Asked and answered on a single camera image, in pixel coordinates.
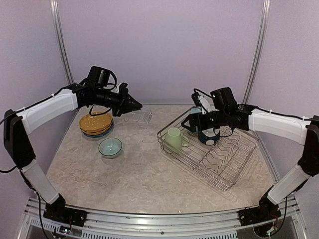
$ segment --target mug handle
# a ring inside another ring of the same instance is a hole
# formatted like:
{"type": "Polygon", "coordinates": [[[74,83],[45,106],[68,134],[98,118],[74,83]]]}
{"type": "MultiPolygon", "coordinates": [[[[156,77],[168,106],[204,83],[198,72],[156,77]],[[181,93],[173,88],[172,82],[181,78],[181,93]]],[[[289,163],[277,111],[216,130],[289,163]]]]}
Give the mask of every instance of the mug handle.
{"type": "Polygon", "coordinates": [[[182,137],[185,141],[187,141],[187,143],[183,143],[183,141],[182,141],[181,146],[183,146],[183,147],[189,146],[189,139],[188,139],[183,133],[181,133],[181,137],[182,137]]]}

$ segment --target metal wire rack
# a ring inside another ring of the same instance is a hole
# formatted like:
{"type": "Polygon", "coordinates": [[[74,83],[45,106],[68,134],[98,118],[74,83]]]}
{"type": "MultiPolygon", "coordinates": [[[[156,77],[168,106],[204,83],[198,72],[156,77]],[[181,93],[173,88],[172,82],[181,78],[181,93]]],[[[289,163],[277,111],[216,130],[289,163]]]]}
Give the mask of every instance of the metal wire rack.
{"type": "MultiPolygon", "coordinates": [[[[237,182],[251,158],[257,147],[257,138],[247,132],[235,129],[231,136],[221,138],[216,144],[205,145],[198,140],[197,134],[193,134],[181,126],[181,122],[192,108],[158,132],[161,149],[169,158],[180,161],[212,186],[227,191],[237,182]],[[164,142],[165,135],[171,127],[179,128],[189,139],[189,146],[183,147],[178,153],[173,152],[164,142]]],[[[221,135],[229,135],[231,130],[227,127],[221,127],[220,133],[221,135]]]]}

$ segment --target marble tabletop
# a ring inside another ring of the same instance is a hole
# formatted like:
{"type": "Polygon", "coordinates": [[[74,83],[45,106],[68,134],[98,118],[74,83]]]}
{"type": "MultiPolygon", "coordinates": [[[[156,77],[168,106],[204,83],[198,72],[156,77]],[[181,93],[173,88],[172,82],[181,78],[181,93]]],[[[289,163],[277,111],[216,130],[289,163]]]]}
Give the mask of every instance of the marble tabletop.
{"type": "Polygon", "coordinates": [[[107,160],[98,151],[106,137],[85,137],[78,122],[88,109],[78,112],[47,173],[67,204],[126,213],[214,212],[256,205],[273,184],[257,148],[238,182],[228,191],[210,187],[162,155],[157,140],[157,132],[190,106],[146,107],[153,112],[147,125],[114,118],[115,127],[106,137],[120,139],[124,150],[119,157],[107,160]]]}

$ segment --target robotic arm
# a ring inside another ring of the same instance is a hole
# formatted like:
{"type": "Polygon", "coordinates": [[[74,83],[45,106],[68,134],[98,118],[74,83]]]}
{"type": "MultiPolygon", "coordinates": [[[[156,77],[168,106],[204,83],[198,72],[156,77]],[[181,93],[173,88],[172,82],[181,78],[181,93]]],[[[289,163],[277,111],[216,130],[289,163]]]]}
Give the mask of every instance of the robotic arm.
{"type": "Polygon", "coordinates": [[[83,226],[86,212],[65,207],[64,198],[51,185],[35,160],[35,154],[28,135],[42,124],[83,106],[100,105],[112,109],[114,117],[140,110],[142,105],[129,94],[127,84],[118,86],[118,93],[106,89],[109,77],[116,77],[110,70],[93,66],[86,79],[80,84],[62,88],[56,94],[16,112],[8,110],[4,115],[4,146],[20,170],[26,184],[37,191],[46,202],[43,214],[54,221],[83,226]]]}
{"type": "MultiPolygon", "coordinates": [[[[300,118],[266,111],[257,106],[238,105],[230,88],[212,91],[217,111],[190,114],[182,126],[191,132],[228,126],[232,130],[260,131],[288,138],[304,146],[298,163],[260,199],[259,206],[239,211],[242,226],[280,217],[278,204],[292,192],[300,189],[312,176],[319,174],[319,117],[300,118]]],[[[197,106],[206,108],[205,99],[195,92],[192,98],[197,106]]]]}

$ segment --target purple backdrop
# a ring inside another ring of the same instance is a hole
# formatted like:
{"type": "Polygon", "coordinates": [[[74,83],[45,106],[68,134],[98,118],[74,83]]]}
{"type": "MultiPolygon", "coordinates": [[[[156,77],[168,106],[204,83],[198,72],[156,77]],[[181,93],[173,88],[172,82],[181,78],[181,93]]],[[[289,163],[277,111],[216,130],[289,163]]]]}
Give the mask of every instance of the purple backdrop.
{"type": "Polygon", "coordinates": [[[241,102],[262,0],[68,0],[60,16],[76,82],[109,68],[143,103],[190,103],[230,86],[241,102]]]}
{"type": "MultiPolygon", "coordinates": [[[[249,103],[312,117],[319,114],[319,2],[273,0],[256,83],[249,103]]],[[[303,147],[262,134],[279,175],[296,164],[303,147]]],[[[318,239],[319,177],[296,193],[311,239],[318,239]]]]}
{"type": "MultiPolygon", "coordinates": [[[[0,2],[0,114],[39,101],[67,84],[48,0],[0,2]]],[[[37,129],[30,137],[37,160],[47,171],[73,113],[37,129]]],[[[0,146],[0,169],[13,167],[0,146]]],[[[0,238],[14,237],[31,190],[20,174],[0,174],[0,238]]]]}

